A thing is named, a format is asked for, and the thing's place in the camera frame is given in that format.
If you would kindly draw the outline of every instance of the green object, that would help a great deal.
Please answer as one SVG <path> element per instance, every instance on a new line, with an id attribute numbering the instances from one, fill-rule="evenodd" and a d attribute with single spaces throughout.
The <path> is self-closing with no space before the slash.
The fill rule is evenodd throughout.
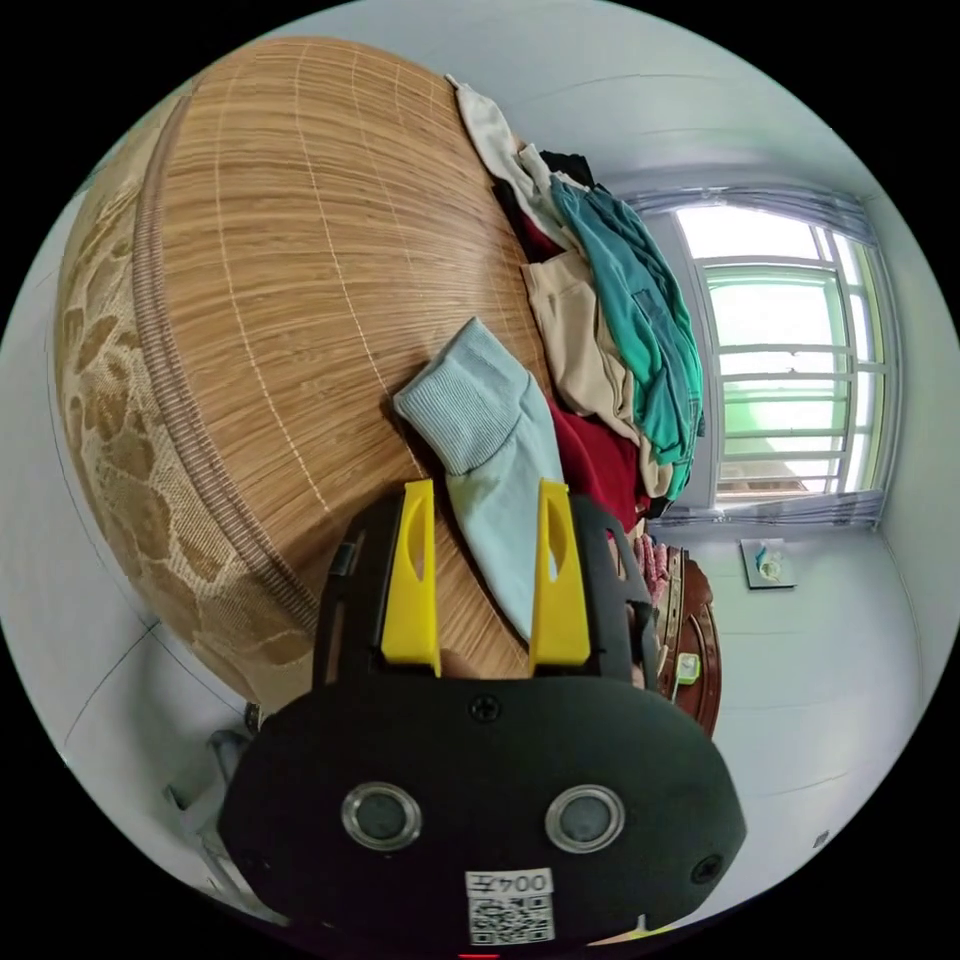
<path id="1" fill-rule="evenodd" d="M 677 699 L 680 684 L 689 687 L 700 679 L 700 657 L 695 653 L 681 653 L 677 661 L 677 670 L 673 677 L 673 695 L 671 703 Z"/>

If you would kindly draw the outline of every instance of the pink cloth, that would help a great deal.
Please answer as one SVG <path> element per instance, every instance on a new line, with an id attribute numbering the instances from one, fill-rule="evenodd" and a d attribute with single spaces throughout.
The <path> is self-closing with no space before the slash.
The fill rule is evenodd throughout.
<path id="1" fill-rule="evenodd" d="M 658 543 L 654 546 L 649 534 L 645 533 L 637 537 L 633 552 L 653 605 L 657 606 L 667 588 L 667 545 Z"/>

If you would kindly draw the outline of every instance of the white cloth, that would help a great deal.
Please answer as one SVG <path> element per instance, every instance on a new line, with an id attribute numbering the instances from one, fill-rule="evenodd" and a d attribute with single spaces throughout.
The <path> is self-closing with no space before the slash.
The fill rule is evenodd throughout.
<path id="1" fill-rule="evenodd" d="M 513 187 L 520 209 L 561 250 L 579 247 L 565 229 L 565 223 L 553 202 L 550 170 L 533 144 L 517 153 L 513 131 L 500 108 L 489 97 L 477 93 L 469 84 L 458 83 L 447 74 L 456 88 L 457 105 L 477 155 L 490 173 Z"/>

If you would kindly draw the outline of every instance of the curtain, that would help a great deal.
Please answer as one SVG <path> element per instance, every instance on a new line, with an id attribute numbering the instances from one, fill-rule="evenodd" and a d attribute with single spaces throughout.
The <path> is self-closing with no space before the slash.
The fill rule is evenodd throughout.
<path id="1" fill-rule="evenodd" d="M 880 522 L 883 502 L 882 491 L 865 490 L 858 493 L 789 497 L 715 509 L 675 505 L 655 522 L 661 527 L 701 523 L 875 527 Z"/>
<path id="2" fill-rule="evenodd" d="M 677 187 L 628 194 L 622 198 L 641 216 L 683 207 L 731 204 L 803 220 L 856 243 L 877 247 L 873 225 L 856 197 L 815 187 L 781 185 Z"/>

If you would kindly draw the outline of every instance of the pile of clothes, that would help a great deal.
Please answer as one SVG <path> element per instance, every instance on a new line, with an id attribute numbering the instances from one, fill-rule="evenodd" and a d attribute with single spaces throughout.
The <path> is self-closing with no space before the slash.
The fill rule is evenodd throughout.
<path id="1" fill-rule="evenodd" d="M 703 371 L 676 278 L 583 156 L 523 143 L 496 103 L 447 79 L 529 260 L 566 482 L 630 531 L 684 489 L 704 432 Z"/>
<path id="2" fill-rule="evenodd" d="M 676 278 L 637 214 L 594 182 L 584 157 L 538 152 L 492 100 L 448 80 L 529 261 L 559 402 L 474 317 L 394 407 L 443 463 L 477 567 L 529 641 L 541 479 L 588 494 L 639 532 L 689 479 L 703 374 Z M 634 544 L 656 602 L 666 551 L 646 535 Z"/>
<path id="3" fill-rule="evenodd" d="M 628 523 L 636 526 L 634 503 L 644 496 L 637 492 L 636 447 L 548 400 L 478 317 L 394 396 L 393 405 L 439 457 L 474 561 L 506 618 L 529 641 L 540 481 L 565 482 L 594 496 L 627 530 Z M 619 500 L 618 490 L 625 491 Z M 655 551 L 647 560 L 637 553 L 655 595 L 665 582 L 665 556 Z"/>

